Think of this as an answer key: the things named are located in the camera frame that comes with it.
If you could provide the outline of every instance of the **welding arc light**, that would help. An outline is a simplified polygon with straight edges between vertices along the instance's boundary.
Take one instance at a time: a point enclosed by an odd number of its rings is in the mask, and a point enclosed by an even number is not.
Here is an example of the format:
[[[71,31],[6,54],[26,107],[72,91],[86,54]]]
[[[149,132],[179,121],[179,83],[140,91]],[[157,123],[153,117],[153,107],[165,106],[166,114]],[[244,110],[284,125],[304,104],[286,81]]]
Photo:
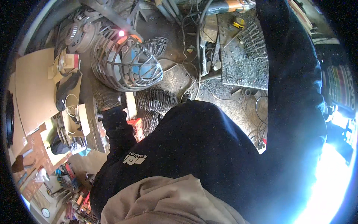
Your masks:
[[[118,36],[124,37],[124,31],[123,31],[123,30],[120,30],[120,31],[118,32]]]

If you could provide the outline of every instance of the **person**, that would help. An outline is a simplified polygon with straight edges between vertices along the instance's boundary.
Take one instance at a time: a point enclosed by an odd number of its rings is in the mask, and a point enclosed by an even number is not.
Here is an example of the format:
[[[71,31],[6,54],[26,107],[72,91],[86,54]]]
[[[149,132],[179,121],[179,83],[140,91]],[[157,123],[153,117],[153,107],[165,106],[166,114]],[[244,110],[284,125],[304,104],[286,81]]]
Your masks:
[[[285,0],[256,1],[270,64],[267,150],[216,105],[173,107],[140,142],[118,93],[94,79],[110,142],[90,193],[101,223],[293,223],[326,139],[321,69]]]

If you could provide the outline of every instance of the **glove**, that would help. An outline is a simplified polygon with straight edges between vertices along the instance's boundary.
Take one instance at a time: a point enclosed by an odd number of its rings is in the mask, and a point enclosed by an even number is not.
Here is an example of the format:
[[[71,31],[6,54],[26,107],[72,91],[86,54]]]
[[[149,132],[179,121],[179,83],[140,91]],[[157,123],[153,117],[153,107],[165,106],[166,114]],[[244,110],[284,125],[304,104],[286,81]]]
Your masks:
[[[107,87],[95,77],[93,72],[89,72],[88,78],[91,82],[93,96],[96,99],[98,108],[100,110],[109,109],[116,106],[121,106],[121,108],[126,107],[125,95],[123,92],[119,92]]]

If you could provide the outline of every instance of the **concrete floor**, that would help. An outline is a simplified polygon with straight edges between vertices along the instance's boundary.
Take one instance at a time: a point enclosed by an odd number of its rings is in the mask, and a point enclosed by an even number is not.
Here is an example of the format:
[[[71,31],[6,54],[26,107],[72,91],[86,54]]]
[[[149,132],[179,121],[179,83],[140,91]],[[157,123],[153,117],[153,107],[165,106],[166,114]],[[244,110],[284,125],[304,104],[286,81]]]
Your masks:
[[[140,19],[137,25],[137,31],[143,36],[145,40],[153,37],[165,37],[168,39],[166,51],[158,59],[167,58],[175,62],[181,63],[185,59],[183,55],[183,41],[180,32],[180,27],[177,24],[170,24],[158,12],[148,14],[149,21],[146,23]],[[195,45],[195,37],[186,35],[186,48],[190,45]],[[192,53],[186,52],[187,61],[192,61],[195,58],[196,51]],[[163,70],[166,70],[174,64],[169,61],[161,61]],[[185,65],[186,69],[192,76],[195,76],[195,69],[191,65]],[[162,89],[171,91],[180,98],[183,92],[192,83],[191,78],[185,71],[182,65],[176,66],[174,69],[164,74],[163,80],[158,84]],[[207,101],[218,105],[246,134],[257,129],[260,120],[255,112],[256,99],[245,99],[241,103],[229,100],[216,99],[209,88],[218,98],[239,100],[231,96],[231,93],[239,89],[238,86],[223,85],[221,79],[214,79],[206,82],[206,85],[201,85],[197,100]],[[194,96],[197,90],[197,84],[190,90]],[[258,112],[262,119],[267,116],[267,101],[260,101],[258,105]],[[98,151],[92,150],[86,157],[81,157],[78,154],[69,158],[69,162],[73,165],[74,172],[97,173],[103,163],[106,161],[107,155]]]

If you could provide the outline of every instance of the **printed logo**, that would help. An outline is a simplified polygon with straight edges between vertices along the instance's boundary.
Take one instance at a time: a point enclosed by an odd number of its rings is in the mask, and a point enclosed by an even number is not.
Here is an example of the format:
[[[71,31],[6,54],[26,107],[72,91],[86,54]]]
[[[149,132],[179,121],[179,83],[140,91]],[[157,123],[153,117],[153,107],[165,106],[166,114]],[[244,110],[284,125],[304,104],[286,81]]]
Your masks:
[[[134,152],[129,152],[126,158],[124,158],[123,163],[126,163],[128,165],[133,164],[142,164],[142,162],[147,158],[146,155],[139,155]]]

